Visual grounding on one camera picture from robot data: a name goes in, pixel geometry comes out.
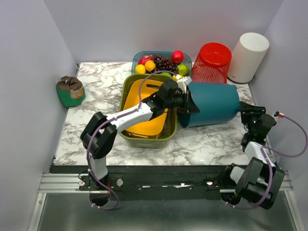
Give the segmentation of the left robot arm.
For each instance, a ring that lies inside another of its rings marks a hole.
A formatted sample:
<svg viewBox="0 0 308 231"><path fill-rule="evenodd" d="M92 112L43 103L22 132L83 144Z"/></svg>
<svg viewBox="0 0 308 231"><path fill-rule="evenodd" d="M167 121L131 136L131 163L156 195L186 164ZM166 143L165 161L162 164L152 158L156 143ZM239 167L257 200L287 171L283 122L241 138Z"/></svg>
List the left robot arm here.
<svg viewBox="0 0 308 231"><path fill-rule="evenodd" d="M166 80L157 92L140 99L136 106L108 116L101 112L92 116L80 139L87 150L90 184L94 189L107 188L106 156L111 151L118 133L138 123L151 121L161 116L166 109L177 109L183 114L200 111L188 89L191 81L190 77L178 81Z"/></svg>

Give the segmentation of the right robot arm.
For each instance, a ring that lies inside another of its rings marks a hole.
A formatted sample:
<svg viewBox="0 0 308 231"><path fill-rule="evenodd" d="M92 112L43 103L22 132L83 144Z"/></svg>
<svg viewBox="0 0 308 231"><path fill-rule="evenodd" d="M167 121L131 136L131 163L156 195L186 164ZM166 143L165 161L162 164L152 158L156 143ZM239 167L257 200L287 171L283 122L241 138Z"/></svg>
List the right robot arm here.
<svg viewBox="0 0 308 231"><path fill-rule="evenodd" d="M225 199L233 208L241 208L238 203L243 198L250 206L270 209L278 195L285 172L279 169L266 152L265 138L277 124L278 114L266 114L265 107L240 102L241 122L246 133L241 140L243 152L249 159L245 169L232 164L229 172L221 177L222 185L228 189L235 187L233 196Z"/></svg>

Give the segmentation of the teal plastic bucket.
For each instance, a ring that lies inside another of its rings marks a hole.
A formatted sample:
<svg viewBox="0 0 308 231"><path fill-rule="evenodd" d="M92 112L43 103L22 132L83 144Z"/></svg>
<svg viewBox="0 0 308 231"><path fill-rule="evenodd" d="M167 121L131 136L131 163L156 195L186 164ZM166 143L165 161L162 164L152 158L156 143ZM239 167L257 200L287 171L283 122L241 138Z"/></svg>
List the teal plastic bucket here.
<svg viewBox="0 0 308 231"><path fill-rule="evenodd" d="M191 82L192 101L200 112L178 114L183 128L226 123L240 111L240 98L235 85Z"/></svg>

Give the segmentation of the red mesh basket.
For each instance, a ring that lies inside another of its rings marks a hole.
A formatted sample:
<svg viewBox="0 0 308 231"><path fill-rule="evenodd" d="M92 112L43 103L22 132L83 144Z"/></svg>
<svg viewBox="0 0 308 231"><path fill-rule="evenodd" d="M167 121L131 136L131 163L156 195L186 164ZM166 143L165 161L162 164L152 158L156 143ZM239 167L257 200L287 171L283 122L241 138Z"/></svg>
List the red mesh basket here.
<svg viewBox="0 0 308 231"><path fill-rule="evenodd" d="M192 67L194 82L226 83L232 53L221 43L202 46Z"/></svg>

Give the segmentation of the white cylindrical container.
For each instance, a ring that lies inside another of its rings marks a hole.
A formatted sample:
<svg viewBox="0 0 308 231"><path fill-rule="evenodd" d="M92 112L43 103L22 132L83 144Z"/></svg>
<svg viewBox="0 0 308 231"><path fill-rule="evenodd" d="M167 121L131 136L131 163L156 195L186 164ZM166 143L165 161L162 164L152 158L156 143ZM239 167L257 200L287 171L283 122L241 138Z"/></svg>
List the white cylindrical container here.
<svg viewBox="0 0 308 231"><path fill-rule="evenodd" d="M234 50L228 71L228 79L239 84L250 82L261 64L270 43L258 33L242 34Z"/></svg>

